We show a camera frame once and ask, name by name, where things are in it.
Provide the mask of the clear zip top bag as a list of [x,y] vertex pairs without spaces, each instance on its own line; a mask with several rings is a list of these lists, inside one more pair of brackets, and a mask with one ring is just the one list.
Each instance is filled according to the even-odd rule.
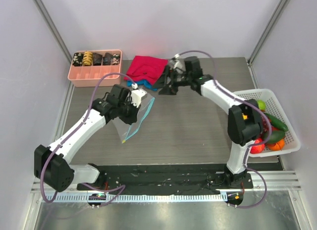
[[133,121],[132,124],[127,124],[120,118],[115,118],[113,120],[113,124],[118,132],[119,138],[122,143],[125,143],[128,139],[130,139],[138,132],[142,122],[148,116],[154,104],[154,101],[155,98],[152,95],[145,95],[145,98],[142,99],[139,110],[137,111],[136,115],[133,115],[132,118],[129,118],[129,120]]

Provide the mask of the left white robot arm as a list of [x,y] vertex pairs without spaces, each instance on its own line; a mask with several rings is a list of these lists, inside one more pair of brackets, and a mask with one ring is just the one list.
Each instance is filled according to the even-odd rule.
[[130,90],[114,85],[103,98],[92,99],[84,115],[62,137],[47,147],[39,145],[34,152],[34,175],[40,180],[40,191],[44,192],[48,185],[56,192],[62,192],[71,184],[82,183],[95,190],[102,189],[106,181],[96,165],[71,165],[71,161],[79,149],[110,121],[118,118],[128,125],[136,123],[146,95],[143,89]]

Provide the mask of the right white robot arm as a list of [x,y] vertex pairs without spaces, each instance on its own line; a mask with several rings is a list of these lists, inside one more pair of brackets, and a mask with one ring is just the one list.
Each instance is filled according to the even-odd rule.
[[223,183],[234,188],[247,175],[247,161],[252,145],[263,132],[265,115],[254,99],[242,99],[224,88],[212,75],[204,74],[196,56],[187,57],[183,62],[171,59],[153,88],[161,95],[176,95],[178,88],[185,86],[213,101],[227,114],[227,133],[232,146]]

